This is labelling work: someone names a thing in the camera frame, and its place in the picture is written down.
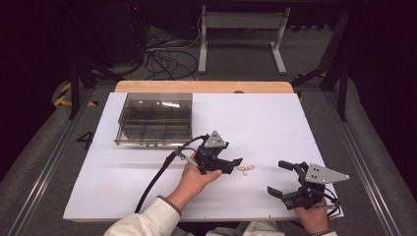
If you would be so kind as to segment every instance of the white table surface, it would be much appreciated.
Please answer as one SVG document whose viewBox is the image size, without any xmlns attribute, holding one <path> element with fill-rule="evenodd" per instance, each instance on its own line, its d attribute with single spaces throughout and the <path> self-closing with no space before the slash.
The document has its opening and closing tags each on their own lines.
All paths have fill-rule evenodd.
<svg viewBox="0 0 417 236">
<path fill-rule="evenodd" d="M 109 95 L 64 219 L 117 220 L 134 212 L 150 180 L 172 152 L 116 146 L 114 139 L 126 95 Z M 188 204 L 182 221 L 296 218 L 281 200 L 268 194 L 267 186 L 283 194 L 300 187 L 295 171 L 278 167 L 280 160 L 325 166 L 297 95 L 193 94 L 193 136 L 213 130 L 230 142 L 219 158 L 242 157 L 241 166 L 255 165 L 255 169 L 246 176 L 236 169 L 220 176 Z M 200 143 L 191 147 L 197 148 Z M 179 157 L 172 162 L 149 192 L 142 210 L 157 195 L 167 196 L 175 189 L 185 163 Z M 332 185 L 327 187 L 334 192 Z"/>
</svg>

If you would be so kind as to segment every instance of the metal stand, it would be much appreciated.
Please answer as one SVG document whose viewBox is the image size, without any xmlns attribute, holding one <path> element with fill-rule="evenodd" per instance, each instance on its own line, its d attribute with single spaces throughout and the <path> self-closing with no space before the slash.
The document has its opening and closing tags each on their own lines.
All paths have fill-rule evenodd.
<svg viewBox="0 0 417 236">
<path fill-rule="evenodd" d="M 202 10 L 202 46 L 200 48 L 199 73 L 206 72 L 208 57 L 207 28 L 224 29 L 279 29 L 275 42 L 270 43 L 270 49 L 275 59 L 276 67 L 280 75 L 286 74 L 286 69 L 279 53 L 279 45 L 285 31 L 289 17 L 289 8 L 283 13 L 231 13 L 208 12 L 207 6 Z"/>
<path fill-rule="evenodd" d="M 73 63 L 71 66 L 71 115 L 70 120 L 72 120 L 77 112 L 80 109 L 80 87 L 79 87 L 79 79 L 82 81 L 84 87 L 86 89 L 94 89 L 97 81 L 95 80 L 94 75 L 91 72 L 91 69 L 95 69 L 104 76 L 108 77 L 109 79 L 120 82 L 125 81 L 125 79 L 119 77 L 118 75 L 112 73 L 111 71 L 102 68 L 95 63 L 91 62 L 88 59 L 80 59 Z"/>
<path fill-rule="evenodd" d="M 345 65 L 347 58 L 343 52 L 340 52 L 339 44 L 342 40 L 344 29 L 346 27 L 347 20 L 349 19 L 349 14 L 350 10 L 345 10 L 343 15 L 340 17 L 340 20 L 334 29 L 333 35 L 330 38 L 325 54 L 319 64 L 319 68 L 305 76 L 298 75 L 298 79 L 291 82 L 293 87 L 298 87 L 301 84 L 310 81 L 322 72 L 328 71 L 320 87 L 322 90 L 332 90 L 337 81 L 340 79 L 337 111 L 343 121 L 346 121 L 344 110 L 346 103 L 348 71 Z"/>
</svg>

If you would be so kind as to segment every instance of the human hand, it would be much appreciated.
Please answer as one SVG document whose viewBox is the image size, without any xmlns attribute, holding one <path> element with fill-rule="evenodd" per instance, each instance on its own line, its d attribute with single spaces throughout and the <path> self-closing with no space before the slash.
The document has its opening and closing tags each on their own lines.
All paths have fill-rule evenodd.
<svg viewBox="0 0 417 236">
<path fill-rule="evenodd" d="M 187 163 L 184 166 L 180 183 L 167 199 L 182 211 L 190 200 L 197 196 L 207 184 L 216 180 L 221 174 L 221 170 L 215 170 L 208 172 L 206 175 L 202 175 L 199 168 Z"/>
<path fill-rule="evenodd" d="M 301 223 L 304 229 L 309 234 L 316 234 L 328 230 L 328 211 L 323 208 L 317 208 L 318 206 L 325 206 L 326 200 L 322 199 L 322 202 L 304 209 L 303 207 L 297 207 L 294 211 L 300 216 Z"/>
</svg>

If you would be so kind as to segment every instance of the white sleeve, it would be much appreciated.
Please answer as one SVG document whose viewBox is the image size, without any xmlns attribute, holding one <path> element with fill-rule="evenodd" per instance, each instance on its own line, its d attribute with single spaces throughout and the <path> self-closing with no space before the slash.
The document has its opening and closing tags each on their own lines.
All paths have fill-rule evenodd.
<svg viewBox="0 0 417 236">
<path fill-rule="evenodd" d="M 164 200 L 156 198 L 141 214 L 130 214 L 114 223 L 104 236 L 169 236 L 180 220 L 178 212 Z"/>
</svg>

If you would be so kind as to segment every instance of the metal rail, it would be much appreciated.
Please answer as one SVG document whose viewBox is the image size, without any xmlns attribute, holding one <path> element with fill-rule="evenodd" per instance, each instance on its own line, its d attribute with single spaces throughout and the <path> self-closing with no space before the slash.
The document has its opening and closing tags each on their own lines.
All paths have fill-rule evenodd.
<svg viewBox="0 0 417 236">
<path fill-rule="evenodd" d="M 8 236 L 24 234 L 25 229 L 30 222 L 30 218 L 33 216 L 33 213 L 36 210 L 36 207 L 39 204 L 46 190 L 46 187 L 48 186 L 50 180 L 52 179 L 53 173 L 55 172 L 56 167 L 58 166 L 59 161 L 61 160 L 65 146 L 68 143 L 68 140 L 70 136 L 72 135 L 73 130 L 76 127 L 78 120 L 83 114 L 83 111 L 85 107 L 87 106 L 92 93 L 93 93 L 92 88 L 87 88 L 86 92 L 84 92 L 82 100 L 81 100 L 80 111 L 72 120 L 68 121 L 64 129 L 64 132 L 62 133 L 61 137 L 59 138 L 58 143 L 55 146 L 55 149 L 51 153 L 39 177 L 34 182 L 33 188 L 31 189 L 30 194 L 24 206 L 22 207 L 18 217 L 16 218 L 11 229 L 9 230 L 9 233 L 7 234 Z"/>
<path fill-rule="evenodd" d="M 344 139 L 346 140 L 349 148 L 350 157 L 353 161 L 353 164 L 355 165 L 356 170 L 358 171 L 359 177 L 362 180 L 368 197 L 375 209 L 375 212 L 377 213 L 377 216 L 384 228 L 384 231 L 386 232 L 386 235 L 401 235 L 391 213 L 389 212 L 389 209 L 387 208 L 386 201 L 384 200 L 380 188 L 375 182 L 371 171 L 369 170 L 364 160 L 362 152 L 353 139 L 349 127 L 340 119 L 338 115 L 336 100 L 334 96 L 329 91 L 325 91 L 323 94 L 325 96 L 328 107 L 332 111 L 332 114 L 334 115 L 334 118 L 337 121 L 341 132 L 343 133 Z"/>
</svg>

